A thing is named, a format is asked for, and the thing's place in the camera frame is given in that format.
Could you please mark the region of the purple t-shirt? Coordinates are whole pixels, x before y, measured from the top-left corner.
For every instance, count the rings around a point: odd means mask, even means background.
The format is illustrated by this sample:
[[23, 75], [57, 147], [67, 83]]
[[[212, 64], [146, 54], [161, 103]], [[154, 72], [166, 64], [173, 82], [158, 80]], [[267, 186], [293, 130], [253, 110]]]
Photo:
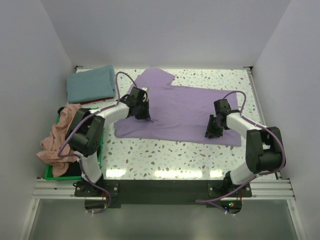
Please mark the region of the purple t-shirt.
[[206, 138], [214, 101], [227, 97], [233, 110], [238, 106], [236, 94], [228, 90], [172, 85], [174, 75], [159, 68], [146, 69], [135, 80], [139, 88], [148, 88], [150, 120], [135, 117], [114, 123], [117, 138], [155, 139], [199, 144], [241, 146], [241, 135], [227, 130], [219, 138]]

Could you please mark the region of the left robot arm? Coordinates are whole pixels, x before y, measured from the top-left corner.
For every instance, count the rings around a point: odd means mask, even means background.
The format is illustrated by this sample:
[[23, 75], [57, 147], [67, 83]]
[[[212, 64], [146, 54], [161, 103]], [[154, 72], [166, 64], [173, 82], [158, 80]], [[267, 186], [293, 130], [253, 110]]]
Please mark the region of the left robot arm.
[[98, 163], [97, 151], [100, 149], [105, 126], [119, 120], [135, 117], [137, 120], [149, 120], [148, 88], [132, 87], [114, 104], [97, 109], [80, 108], [65, 135], [58, 156], [63, 157], [64, 147], [69, 145], [81, 169], [81, 178], [87, 181], [86, 191], [92, 196], [99, 196], [104, 190], [103, 178]]

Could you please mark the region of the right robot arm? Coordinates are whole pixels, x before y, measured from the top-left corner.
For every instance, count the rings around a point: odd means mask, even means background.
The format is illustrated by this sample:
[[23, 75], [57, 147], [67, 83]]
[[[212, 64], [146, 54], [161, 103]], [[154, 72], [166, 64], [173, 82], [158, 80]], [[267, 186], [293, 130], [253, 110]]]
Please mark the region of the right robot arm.
[[227, 99], [214, 102], [215, 115], [210, 115], [205, 137], [220, 138], [224, 131], [234, 130], [245, 143], [245, 163], [228, 171], [220, 186], [213, 189], [233, 197], [241, 187], [259, 176], [281, 170], [286, 164], [286, 155], [278, 127], [260, 125], [245, 117], [240, 110], [232, 110]]

